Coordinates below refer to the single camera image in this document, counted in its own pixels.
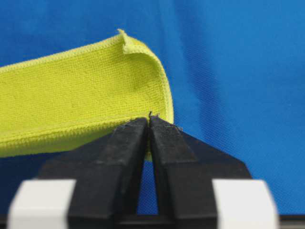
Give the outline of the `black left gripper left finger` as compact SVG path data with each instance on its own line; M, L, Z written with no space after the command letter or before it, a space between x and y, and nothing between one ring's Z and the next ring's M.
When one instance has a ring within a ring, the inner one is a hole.
M9 208L9 229L111 229L135 212L148 122L137 118L110 134L47 160L23 181Z

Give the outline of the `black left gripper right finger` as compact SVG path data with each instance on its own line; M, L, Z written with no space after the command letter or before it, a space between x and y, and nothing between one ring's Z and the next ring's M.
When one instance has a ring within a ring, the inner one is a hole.
M245 163L157 116L150 143L159 212L178 229L276 229L279 217L265 181Z

